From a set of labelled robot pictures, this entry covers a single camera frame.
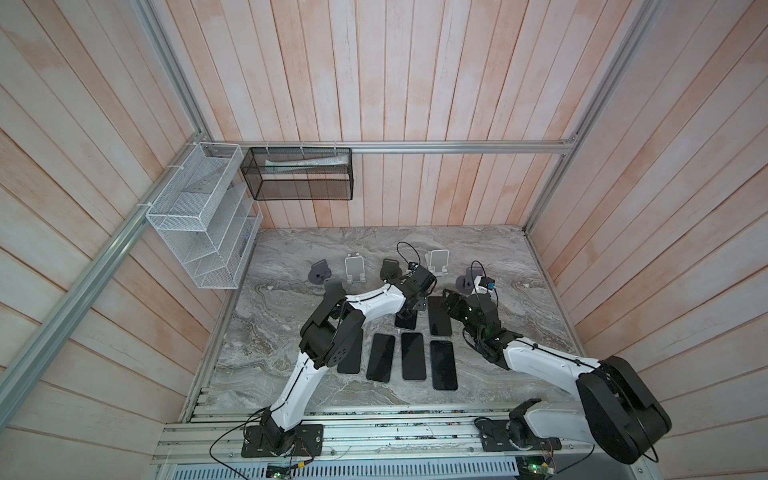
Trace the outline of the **reflective black phone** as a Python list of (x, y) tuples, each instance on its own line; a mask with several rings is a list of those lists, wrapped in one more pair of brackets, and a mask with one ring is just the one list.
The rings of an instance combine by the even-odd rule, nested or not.
[(442, 298), (430, 296), (427, 299), (427, 310), (430, 334), (450, 337), (452, 335), (451, 319), (442, 307)]

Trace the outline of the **white folding phone stand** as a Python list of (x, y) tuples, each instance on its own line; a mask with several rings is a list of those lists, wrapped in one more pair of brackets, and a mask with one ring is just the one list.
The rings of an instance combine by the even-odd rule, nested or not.
[(344, 259), (345, 275), (349, 284), (366, 282), (365, 259), (359, 253)]

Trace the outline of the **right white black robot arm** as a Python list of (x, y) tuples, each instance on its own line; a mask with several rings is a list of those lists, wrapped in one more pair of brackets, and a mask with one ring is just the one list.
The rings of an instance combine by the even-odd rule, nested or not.
[(514, 446), (526, 448), (539, 438), (575, 440), (632, 464), (671, 431), (670, 416), (626, 360), (617, 356), (598, 360), (545, 348), (502, 327), (497, 304), (488, 293), (444, 290), (441, 307), (450, 319), (462, 323), (468, 345), (486, 361), (572, 395), (570, 402), (529, 399), (515, 407), (507, 422)]

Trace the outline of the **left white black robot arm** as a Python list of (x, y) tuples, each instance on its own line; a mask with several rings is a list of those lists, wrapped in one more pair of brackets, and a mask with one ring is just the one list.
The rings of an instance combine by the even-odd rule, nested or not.
[(300, 330), (299, 355), (289, 380), (259, 420), (267, 443), (276, 451), (285, 450), (321, 379), (347, 357), (366, 324), (386, 315), (414, 317), (426, 308), (436, 283), (436, 277), (415, 262), (400, 277), (361, 294), (347, 293), (338, 281), (327, 282), (322, 301)]

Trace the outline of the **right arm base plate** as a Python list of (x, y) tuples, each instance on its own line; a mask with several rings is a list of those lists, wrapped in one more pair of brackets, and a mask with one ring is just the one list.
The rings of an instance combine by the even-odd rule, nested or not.
[(478, 417), (473, 420), (473, 424), (479, 432), (485, 452), (554, 451), (562, 448), (562, 442), (558, 438), (537, 437), (519, 420)]

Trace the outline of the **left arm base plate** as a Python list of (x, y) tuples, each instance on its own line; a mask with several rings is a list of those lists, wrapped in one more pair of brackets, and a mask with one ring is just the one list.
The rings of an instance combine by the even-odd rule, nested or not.
[(275, 427), (252, 425), (245, 428), (241, 448), (243, 458), (271, 458), (288, 455), (320, 456), (324, 439), (324, 426), (303, 425), (283, 432)]

